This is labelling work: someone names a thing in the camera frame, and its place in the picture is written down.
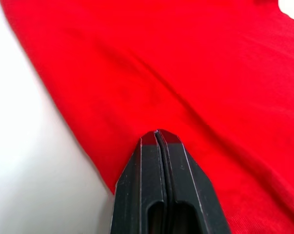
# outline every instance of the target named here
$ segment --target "red t-shirt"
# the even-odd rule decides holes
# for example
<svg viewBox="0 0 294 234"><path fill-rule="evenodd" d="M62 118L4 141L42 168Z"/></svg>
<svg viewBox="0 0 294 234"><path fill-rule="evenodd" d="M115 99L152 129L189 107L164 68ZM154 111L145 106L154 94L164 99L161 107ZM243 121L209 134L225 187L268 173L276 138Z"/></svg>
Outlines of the red t-shirt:
<svg viewBox="0 0 294 234"><path fill-rule="evenodd" d="M162 128L233 233L294 233L294 20L276 0L1 3L112 191L139 137Z"/></svg>

